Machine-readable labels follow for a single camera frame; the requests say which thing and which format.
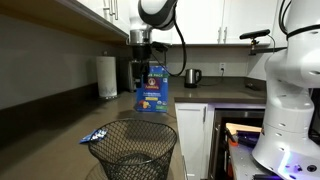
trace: electric kettle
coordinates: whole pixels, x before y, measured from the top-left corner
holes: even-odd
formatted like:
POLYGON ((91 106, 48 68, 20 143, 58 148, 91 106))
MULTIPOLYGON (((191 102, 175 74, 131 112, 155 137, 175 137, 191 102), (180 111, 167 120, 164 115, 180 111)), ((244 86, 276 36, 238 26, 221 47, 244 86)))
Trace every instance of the electric kettle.
POLYGON ((200 69, 187 69, 184 79, 184 87, 196 88, 197 83, 200 82, 202 73, 200 69))

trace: white cabinet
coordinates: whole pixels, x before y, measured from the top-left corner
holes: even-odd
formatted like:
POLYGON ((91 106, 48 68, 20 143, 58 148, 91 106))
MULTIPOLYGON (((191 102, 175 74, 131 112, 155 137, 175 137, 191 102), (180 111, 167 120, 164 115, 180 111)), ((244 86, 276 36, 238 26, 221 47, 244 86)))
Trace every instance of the white cabinet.
MULTIPOLYGON (((243 33, 264 29, 273 30, 278 0, 225 0, 220 44, 250 44, 250 39, 240 40, 243 33)), ((269 44, 270 37, 256 39, 269 44)))
POLYGON ((151 41, 172 44, 172 30, 174 30, 174 29, 175 29, 174 27, 170 30, 167 30, 167 31, 153 29, 151 32, 151 41))
MULTIPOLYGON (((223 1, 182 1, 177 6, 177 23, 186 44, 217 44, 222 23, 223 1)), ((181 44, 173 31, 173 43, 181 44)))
MULTIPOLYGON (((186 44, 250 44, 240 40, 243 33, 272 31, 278 0, 178 1, 177 23, 186 44)), ((181 44, 173 28, 172 43, 181 44)), ((257 39, 269 44, 269 37, 257 39)))
POLYGON ((103 17, 114 26, 129 34, 129 2, 128 0, 78 0, 91 11, 103 17))
POLYGON ((114 18, 111 22, 125 33, 130 33, 129 0, 113 0, 114 18))
POLYGON ((213 127, 213 106, 176 103, 179 140, 188 180, 207 179, 213 127))

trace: blue object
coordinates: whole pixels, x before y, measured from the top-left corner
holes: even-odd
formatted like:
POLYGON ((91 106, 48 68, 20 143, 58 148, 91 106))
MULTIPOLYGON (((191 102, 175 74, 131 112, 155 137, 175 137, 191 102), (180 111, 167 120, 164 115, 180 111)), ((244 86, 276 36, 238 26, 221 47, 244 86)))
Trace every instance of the blue object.
POLYGON ((161 66, 150 66, 148 82, 137 88, 136 110, 140 112, 167 112, 168 73, 161 66))
POLYGON ((105 137, 105 135, 107 134, 107 130, 93 130, 92 133, 86 135, 84 138, 82 138, 80 140, 80 144, 82 143, 87 143, 90 141, 90 138, 92 137, 91 141, 101 141, 101 139, 103 139, 105 137))

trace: paper towel roll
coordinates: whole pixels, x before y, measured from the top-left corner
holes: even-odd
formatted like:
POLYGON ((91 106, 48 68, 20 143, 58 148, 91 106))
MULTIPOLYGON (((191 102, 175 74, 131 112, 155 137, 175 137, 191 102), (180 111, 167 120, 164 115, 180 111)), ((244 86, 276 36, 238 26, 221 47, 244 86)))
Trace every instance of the paper towel roll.
POLYGON ((115 98, 117 96, 116 58, 109 56, 96 57, 99 96, 115 98))

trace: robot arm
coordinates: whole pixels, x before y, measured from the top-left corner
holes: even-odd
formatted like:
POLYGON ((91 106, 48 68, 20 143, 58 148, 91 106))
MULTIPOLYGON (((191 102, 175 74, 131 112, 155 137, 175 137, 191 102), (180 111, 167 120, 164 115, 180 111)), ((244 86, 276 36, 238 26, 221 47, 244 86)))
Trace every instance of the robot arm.
POLYGON ((174 26, 177 0, 130 0, 130 37, 133 58, 139 69, 134 77, 140 79, 149 74, 152 29, 169 30, 174 26))

